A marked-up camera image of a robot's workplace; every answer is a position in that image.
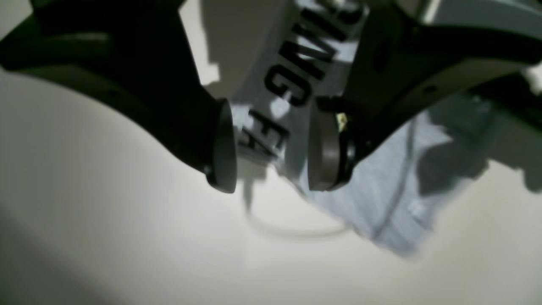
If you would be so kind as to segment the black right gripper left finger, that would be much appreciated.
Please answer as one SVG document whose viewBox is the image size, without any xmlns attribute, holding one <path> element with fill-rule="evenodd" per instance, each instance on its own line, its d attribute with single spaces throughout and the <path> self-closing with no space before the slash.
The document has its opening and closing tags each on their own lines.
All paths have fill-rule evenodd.
<svg viewBox="0 0 542 305">
<path fill-rule="evenodd" d="M 1 40 L 1 66 L 114 108 L 171 154 L 233 193 L 232 110 L 200 82 L 182 0 L 33 0 Z"/>
</svg>

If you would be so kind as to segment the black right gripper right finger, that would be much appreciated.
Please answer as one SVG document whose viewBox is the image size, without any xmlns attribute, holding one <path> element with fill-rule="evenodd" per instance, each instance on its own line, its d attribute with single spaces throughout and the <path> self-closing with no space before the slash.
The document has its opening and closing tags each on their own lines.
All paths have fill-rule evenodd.
<svg viewBox="0 0 542 305">
<path fill-rule="evenodd" d="M 364 0 L 344 89 L 310 115 L 308 185 L 333 191 L 405 122 L 473 92 L 523 119 L 541 114 L 524 74 L 541 63 L 540 0 Z"/>
</svg>

